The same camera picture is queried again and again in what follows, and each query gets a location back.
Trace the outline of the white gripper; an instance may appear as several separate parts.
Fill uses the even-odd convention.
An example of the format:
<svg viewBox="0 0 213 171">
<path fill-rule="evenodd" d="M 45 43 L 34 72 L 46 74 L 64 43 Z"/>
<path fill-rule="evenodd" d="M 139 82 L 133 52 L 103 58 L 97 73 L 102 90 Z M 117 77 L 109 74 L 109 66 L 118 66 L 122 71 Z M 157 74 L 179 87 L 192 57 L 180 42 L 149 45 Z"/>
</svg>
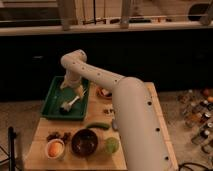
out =
<svg viewBox="0 0 213 171">
<path fill-rule="evenodd" d="M 84 88 L 83 88 L 83 85 L 82 85 L 80 79 L 73 81 L 73 80 L 69 80 L 69 79 L 65 78 L 62 81 L 60 88 L 64 89 L 67 87 L 71 88 L 80 98 L 83 98 Z"/>
</svg>

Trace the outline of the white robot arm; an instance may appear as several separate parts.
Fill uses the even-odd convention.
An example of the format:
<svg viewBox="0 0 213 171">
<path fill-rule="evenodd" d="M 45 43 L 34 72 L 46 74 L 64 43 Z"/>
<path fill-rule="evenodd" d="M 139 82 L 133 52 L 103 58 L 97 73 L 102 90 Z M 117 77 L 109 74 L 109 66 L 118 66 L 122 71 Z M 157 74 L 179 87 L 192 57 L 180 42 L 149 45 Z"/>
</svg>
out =
<svg viewBox="0 0 213 171">
<path fill-rule="evenodd" d="M 83 50 L 62 56 L 60 62 L 66 70 L 62 85 L 78 88 L 81 79 L 86 78 L 112 93 L 128 171 L 177 171 L 146 84 L 138 78 L 116 74 L 86 61 Z"/>
</svg>

